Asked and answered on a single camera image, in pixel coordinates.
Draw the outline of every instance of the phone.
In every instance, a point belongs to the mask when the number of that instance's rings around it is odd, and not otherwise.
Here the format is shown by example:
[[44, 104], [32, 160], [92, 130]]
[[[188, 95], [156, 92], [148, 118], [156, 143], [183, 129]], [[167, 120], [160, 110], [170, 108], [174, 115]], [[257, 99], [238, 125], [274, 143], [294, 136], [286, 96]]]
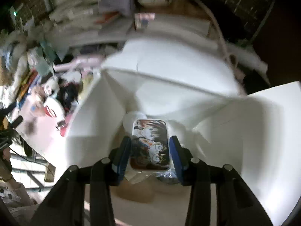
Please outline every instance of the phone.
[[130, 165], [139, 171], [161, 171], [170, 168], [165, 121], [136, 120], [134, 122]]

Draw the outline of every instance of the blue gripper pad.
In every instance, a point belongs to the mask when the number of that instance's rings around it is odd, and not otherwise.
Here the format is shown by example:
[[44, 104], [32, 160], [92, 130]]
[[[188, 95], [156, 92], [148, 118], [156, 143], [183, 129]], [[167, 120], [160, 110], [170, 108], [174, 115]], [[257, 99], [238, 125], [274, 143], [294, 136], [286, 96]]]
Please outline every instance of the blue gripper pad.
[[177, 178], [184, 183], [184, 171], [189, 167], [188, 160], [183, 152], [177, 136], [171, 136], [170, 138], [170, 154], [173, 159], [173, 164], [176, 170]]
[[124, 137], [112, 162], [112, 169], [115, 173], [118, 174], [118, 182], [121, 182], [124, 178], [124, 173], [128, 164], [130, 152], [131, 139], [129, 137]]

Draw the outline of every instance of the phone case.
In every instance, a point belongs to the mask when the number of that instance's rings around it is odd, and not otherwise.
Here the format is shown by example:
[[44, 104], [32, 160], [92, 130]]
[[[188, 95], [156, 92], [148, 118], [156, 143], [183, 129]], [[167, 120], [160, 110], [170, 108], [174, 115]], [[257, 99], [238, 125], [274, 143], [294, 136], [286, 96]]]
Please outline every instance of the phone case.
[[168, 170], [170, 154], [166, 123], [137, 120], [133, 125], [130, 165], [135, 170]]

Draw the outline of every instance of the purple fabric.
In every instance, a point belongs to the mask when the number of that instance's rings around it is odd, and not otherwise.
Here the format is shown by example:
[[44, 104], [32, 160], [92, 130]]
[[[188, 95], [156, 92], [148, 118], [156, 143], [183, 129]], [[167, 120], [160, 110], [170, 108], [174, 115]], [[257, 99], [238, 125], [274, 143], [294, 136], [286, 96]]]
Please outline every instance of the purple fabric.
[[126, 17], [131, 17], [135, 9], [135, 0], [101, 0], [98, 2], [100, 14], [118, 11]]

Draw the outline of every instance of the screw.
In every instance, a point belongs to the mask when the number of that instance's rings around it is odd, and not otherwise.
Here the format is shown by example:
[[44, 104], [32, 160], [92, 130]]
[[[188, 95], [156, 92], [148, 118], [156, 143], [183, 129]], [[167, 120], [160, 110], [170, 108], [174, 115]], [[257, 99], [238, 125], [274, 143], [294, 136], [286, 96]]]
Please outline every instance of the screw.
[[224, 169], [226, 169], [227, 171], [231, 171], [233, 167], [230, 164], [226, 164], [224, 165]]
[[101, 163], [102, 164], [108, 164], [108, 163], [110, 163], [111, 162], [111, 160], [109, 159], [109, 158], [103, 158], [103, 159], [101, 159]]
[[69, 167], [69, 171], [70, 171], [70, 172], [73, 172], [73, 171], [75, 171], [76, 169], [77, 169], [77, 166], [76, 166], [76, 165], [72, 165], [72, 166]]
[[198, 164], [199, 161], [200, 161], [200, 159], [197, 158], [197, 157], [192, 157], [192, 158], [190, 159], [190, 161], [191, 161], [192, 163], [194, 163], [194, 164]]

